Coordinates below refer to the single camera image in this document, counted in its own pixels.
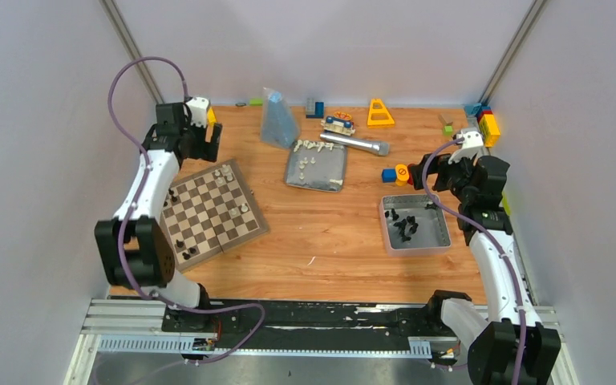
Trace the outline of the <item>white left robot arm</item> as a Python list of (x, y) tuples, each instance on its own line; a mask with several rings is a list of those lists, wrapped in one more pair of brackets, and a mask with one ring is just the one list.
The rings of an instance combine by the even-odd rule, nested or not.
[(204, 97), (156, 105), (156, 123), (139, 144), (140, 165), (123, 204), (94, 234), (108, 283), (181, 308), (194, 331), (207, 330), (213, 309), (203, 286), (176, 270), (171, 241), (160, 216), (171, 183), (186, 159), (214, 162), (222, 126), (211, 123)]

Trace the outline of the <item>wooden chess board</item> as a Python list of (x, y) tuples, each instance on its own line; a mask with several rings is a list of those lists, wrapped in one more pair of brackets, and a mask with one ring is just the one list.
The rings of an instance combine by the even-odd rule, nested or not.
[(181, 273), (270, 231), (235, 159), (174, 181), (160, 226)]

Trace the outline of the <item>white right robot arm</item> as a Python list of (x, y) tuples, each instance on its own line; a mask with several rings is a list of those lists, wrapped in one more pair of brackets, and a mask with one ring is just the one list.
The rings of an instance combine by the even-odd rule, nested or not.
[(437, 290), (425, 314), (430, 331), (450, 330), (467, 351), (474, 384), (546, 384), (561, 350), (559, 333), (544, 326), (527, 297), (514, 253), (513, 227), (501, 207), (509, 163), (495, 157), (462, 158), (427, 154), (410, 164), (409, 183), (449, 191), (460, 204), (446, 209), (456, 217), (465, 243), (479, 266), (488, 314), (483, 317), (465, 293)]

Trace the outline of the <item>grey tray white pieces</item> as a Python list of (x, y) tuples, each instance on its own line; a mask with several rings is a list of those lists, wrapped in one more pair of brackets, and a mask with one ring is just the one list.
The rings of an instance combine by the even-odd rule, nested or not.
[(338, 193), (345, 183), (347, 148), (341, 144), (295, 140), (286, 163), (284, 181), (296, 188)]

